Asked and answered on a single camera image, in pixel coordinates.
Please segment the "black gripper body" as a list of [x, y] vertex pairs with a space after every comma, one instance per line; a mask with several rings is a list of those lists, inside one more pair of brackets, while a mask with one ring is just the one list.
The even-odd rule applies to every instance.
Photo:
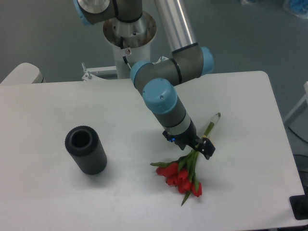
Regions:
[[189, 147], [191, 147], [193, 150], [196, 149], [197, 140], [199, 139], [196, 133], [196, 127], [192, 120], [190, 121], [190, 125], [188, 126], [188, 128], [180, 134], [171, 135], [166, 130], [162, 134], [169, 142], [182, 142], [186, 144], [186, 146], [188, 145]]

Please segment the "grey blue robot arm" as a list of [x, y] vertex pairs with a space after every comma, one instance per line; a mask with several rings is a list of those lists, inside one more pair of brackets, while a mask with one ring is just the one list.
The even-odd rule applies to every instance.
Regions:
[[154, 19], [143, 10], [140, 0], [76, 0], [83, 23], [103, 23], [103, 33], [114, 47], [118, 78], [130, 78], [148, 109], [164, 128], [163, 135], [181, 149], [186, 146], [209, 159], [215, 147], [200, 138], [175, 87], [213, 70], [210, 50], [194, 36], [185, 4], [181, 0], [157, 0], [159, 17], [172, 57], [150, 62], [149, 44], [157, 32]]

